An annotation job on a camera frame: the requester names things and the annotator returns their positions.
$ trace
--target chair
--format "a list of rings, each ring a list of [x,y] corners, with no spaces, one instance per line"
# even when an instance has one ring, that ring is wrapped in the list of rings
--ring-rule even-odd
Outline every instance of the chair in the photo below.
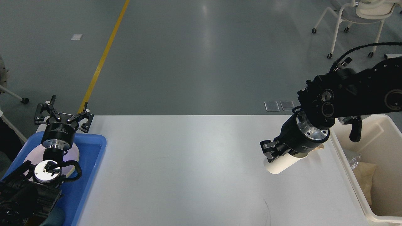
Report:
[[[3,59],[0,56],[0,94],[8,93],[11,96],[17,98],[22,103],[27,104],[29,102],[28,98],[22,98],[6,88],[8,78],[9,78],[8,69],[5,67]],[[18,129],[14,125],[12,125],[12,123],[3,115],[1,108],[0,108],[0,117],[12,130],[14,130],[14,132],[23,142],[27,141],[25,136],[21,132],[19,132]]]
[[[380,22],[377,36],[375,38],[376,43],[378,42],[381,35],[381,30],[384,25],[385,19],[391,16],[395,6],[397,4],[401,4],[401,1],[402,0],[331,0],[330,2],[335,10],[327,7],[311,32],[313,34],[317,32],[317,27],[327,12],[330,12],[334,17],[338,19],[335,28],[334,39],[332,41],[331,51],[327,55],[327,58],[331,59],[332,54],[334,53],[336,37],[338,35],[339,25],[341,22],[348,22],[347,27],[344,29],[344,32],[346,33],[349,31],[350,27],[354,23],[372,24]],[[369,53],[368,57],[373,57],[376,48],[376,46],[373,47],[373,50]]]

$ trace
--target black cable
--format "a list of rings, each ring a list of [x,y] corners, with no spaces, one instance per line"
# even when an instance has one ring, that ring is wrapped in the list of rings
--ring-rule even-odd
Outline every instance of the black cable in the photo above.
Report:
[[[329,72],[333,71],[335,69],[335,67],[339,64],[339,62],[343,58],[345,58],[345,56],[348,55],[349,53],[354,52],[354,51],[356,51],[358,49],[362,49],[362,48],[369,47],[369,46],[375,46],[375,45],[376,46],[379,46],[379,45],[402,45],[402,42],[395,42],[395,41],[393,41],[393,42],[377,42],[377,43],[371,43],[371,44],[367,44],[367,45],[361,45],[361,46],[358,46],[356,48],[350,49],[349,51],[344,53],[341,57],[339,57],[336,61],[334,61],[334,63],[332,64],[331,69],[329,70]]]
[[[294,107],[294,108],[292,109],[292,113],[293,113],[293,114],[296,114],[296,110],[297,110],[297,109],[300,109],[300,110],[301,110],[301,109],[302,109],[301,107],[302,107],[301,105],[299,105],[299,106],[297,106],[297,107]]]

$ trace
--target plastic bag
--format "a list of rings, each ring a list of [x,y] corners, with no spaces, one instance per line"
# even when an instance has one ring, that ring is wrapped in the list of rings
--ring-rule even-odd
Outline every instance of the plastic bag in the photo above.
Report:
[[[343,149],[343,153],[345,153],[346,159],[348,160],[351,168],[356,168],[361,160],[361,153],[353,152],[348,149]]]

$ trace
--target table surface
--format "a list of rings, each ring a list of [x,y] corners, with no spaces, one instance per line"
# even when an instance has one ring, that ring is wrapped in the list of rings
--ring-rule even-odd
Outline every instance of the table surface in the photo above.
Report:
[[[367,225],[331,139],[265,170],[288,117],[95,116],[108,144],[78,225]]]

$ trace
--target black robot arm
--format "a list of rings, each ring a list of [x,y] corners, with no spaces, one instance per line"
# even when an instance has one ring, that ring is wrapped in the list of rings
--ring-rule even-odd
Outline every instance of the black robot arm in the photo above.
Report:
[[[350,139],[360,140],[361,116],[401,111],[402,58],[386,59],[371,69],[355,73],[338,64],[329,73],[308,80],[297,94],[300,106],[284,123],[273,142],[260,143],[268,162],[287,153],[307,153],[329,138],[329,128],[340,118],[352,124]]]

